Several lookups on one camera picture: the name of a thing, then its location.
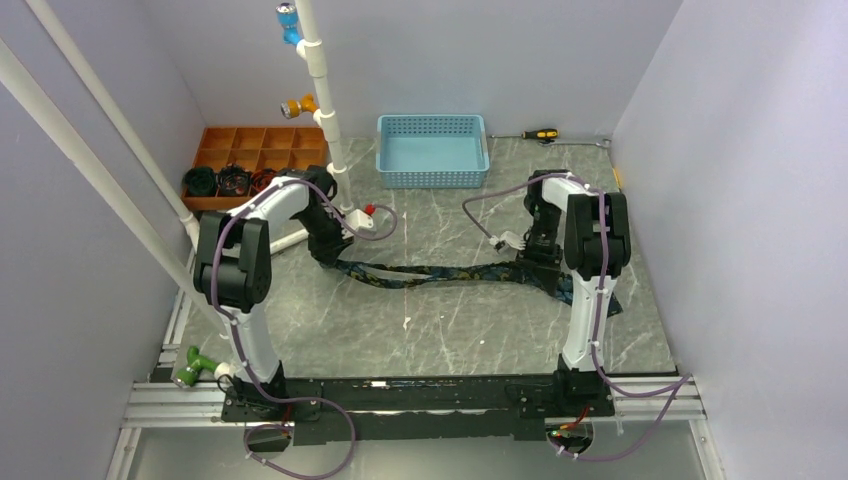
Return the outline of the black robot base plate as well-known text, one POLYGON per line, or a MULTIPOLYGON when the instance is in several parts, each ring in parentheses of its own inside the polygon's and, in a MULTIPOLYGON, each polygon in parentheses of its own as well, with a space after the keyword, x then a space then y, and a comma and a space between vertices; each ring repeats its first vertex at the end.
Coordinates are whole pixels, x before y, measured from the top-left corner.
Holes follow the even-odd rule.
POLYGON ((615 414, 612 394, 590 373, 288 378, 260 396, 240 381, 225 393, 225 423, 286 422, 297 446, 330 441, 509 437, 536 441, 574 420, 615 414))

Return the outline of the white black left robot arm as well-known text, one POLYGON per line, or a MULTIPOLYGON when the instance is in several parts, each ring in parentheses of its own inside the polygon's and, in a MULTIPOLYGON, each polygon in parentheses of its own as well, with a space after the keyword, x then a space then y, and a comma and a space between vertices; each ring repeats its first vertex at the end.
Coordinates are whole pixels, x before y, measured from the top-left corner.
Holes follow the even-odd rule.
POLYGON ((194 288, 229 328, 238 359, 235 385, 249 391, 248 407, 264 420, 279 417, 288 402, 264 306, 272 284, 270 234, 296 220, 307 233, 312 257, 334 264, 352 243, 341 216, 327 204, 336 189, 335 179, 319 167, 286 168, 247 203, 200 216, 194 288))

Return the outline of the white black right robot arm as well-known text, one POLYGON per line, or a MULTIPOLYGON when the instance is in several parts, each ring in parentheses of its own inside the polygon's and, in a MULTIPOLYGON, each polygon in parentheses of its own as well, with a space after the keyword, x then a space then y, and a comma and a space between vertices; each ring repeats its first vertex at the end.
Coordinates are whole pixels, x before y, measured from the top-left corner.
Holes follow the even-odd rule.
POLYGON ((540 276, 549 294, 561 273, 571 278, 569 330, 550 392, 557 411, 574 415, 609 394, 601 377, 603 338, 613 290, 632 255, 627 199, 568 170, 537 170, 528 181, 524 206, 533 222, 519 261, 540 276))

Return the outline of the dark blue patterned tie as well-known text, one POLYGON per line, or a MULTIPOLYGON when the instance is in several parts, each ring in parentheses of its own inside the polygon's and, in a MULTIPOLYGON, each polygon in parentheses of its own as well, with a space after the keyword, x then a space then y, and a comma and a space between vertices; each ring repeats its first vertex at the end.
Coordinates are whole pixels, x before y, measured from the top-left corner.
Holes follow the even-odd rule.
POLYGON ((503 282, 542 290, 550 297, 569 306, 574 300, 574 285, 569 274, 561 272, 555 280, 545 283, 530 269, 519 266, 514 261, 456 267, 392 266, 337 260, 333 263, 322 263, 321 266, 338 270, 355 281, 383 289, 410 289, 436 282, 503 282))

